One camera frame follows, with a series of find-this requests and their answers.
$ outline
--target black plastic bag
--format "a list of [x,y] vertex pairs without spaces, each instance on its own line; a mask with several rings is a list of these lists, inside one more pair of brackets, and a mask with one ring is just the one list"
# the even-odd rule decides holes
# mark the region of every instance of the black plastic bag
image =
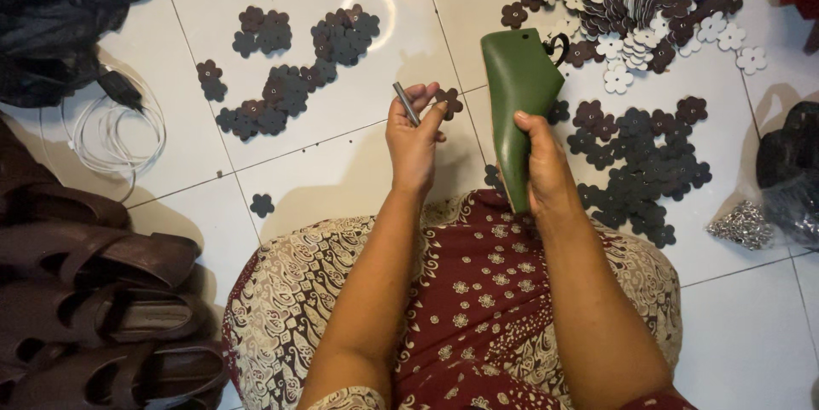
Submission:
[[0,101],[56,106],[97,80],[96,43],[139,0],[0,0]]
[[819,247],[819,103],[797,104],[781,130],[763,136],[757,183],[765,219],[789,242]]

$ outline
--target left hand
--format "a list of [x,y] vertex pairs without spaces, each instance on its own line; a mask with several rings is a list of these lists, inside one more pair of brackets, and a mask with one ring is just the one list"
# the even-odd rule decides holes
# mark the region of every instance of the left hand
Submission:
[[[417,84],[405,90],[412,101],[416,114],[429,104],[441,86],[437,82],[430,85]],[[392,189],[420,195],[424,198],[435,180],[435,147],[446,141],[438,128],[444,120],[446,102],[436,104],[425,115],[421,125],[415,127],[407,118],[404,106],[398,97],[390,105],[390,115],[386,120],[386,145],[392,159]]]

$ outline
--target white cable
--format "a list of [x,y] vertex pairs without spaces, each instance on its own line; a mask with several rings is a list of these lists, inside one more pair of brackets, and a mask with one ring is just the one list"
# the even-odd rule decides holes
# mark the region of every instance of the white cable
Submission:
[[[91,115],[104,108],[104,103],[109,100],[108,95],[102,96],[90,103],[79,113],[79,117],[74,124],[74,130],[69,131],[66,124],[66,111],[64,104],[60,105],[60,120],[63,130],[66,132],[68,138],[68,146],[77,155],[79,161],[88,169],[103,174],[126,174],[128,175],[128,193],[119,201],[122,203],[130,197],[134,192],[134,187],[137,180],[137,173],[153,164],[162,154],[165,149],[167,129],[165,126],[165,117],[162,113],[162,108],[153,95],[151,90],[142,85],[138,80],[129,76],[121,69],[108,67],[117,70],[120,74],[127,76],[140,90],[142,94],[143,112],[127,108],[125,106],[117,105],[105,109],[97,121],[97,138],[100,141],[99,148],[108,155],[108,158],[101,158],[95,156],[87,147],[85,139],[85,129]],[[51,158],[48,156],[48,151],[45,147],[43,137],[43,110],[40,110],[40,139],[43,141],[43,149],[46,153],[46,159],[51,163]],[[147,156],[132,156],[128,153],[128,149],[122,138],[119,135],[119,122],[128,115],[136,114],[141,117],[143,121],[148,123],[154,132],[157,145],[153,152]]]

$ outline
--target pile of sandals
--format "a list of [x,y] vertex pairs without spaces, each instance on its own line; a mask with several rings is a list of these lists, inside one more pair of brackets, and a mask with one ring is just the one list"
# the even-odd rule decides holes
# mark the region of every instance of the pile of sandals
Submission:
[[216,409],[228,380],[210,309],[185,293],[189,238],[127,230],[0,120],[0,408]]

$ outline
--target plastic bag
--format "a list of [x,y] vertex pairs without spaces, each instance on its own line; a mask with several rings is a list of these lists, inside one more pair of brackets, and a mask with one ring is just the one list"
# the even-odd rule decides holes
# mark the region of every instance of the plastic bag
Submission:
[[0,0],[0,101],[56,106],[97,80],[100,34],[139,0]]
[[756,162],[762,203],[743,201],[708,232],[752,250],[819,248],[819,103],[803,101],[765,134]]

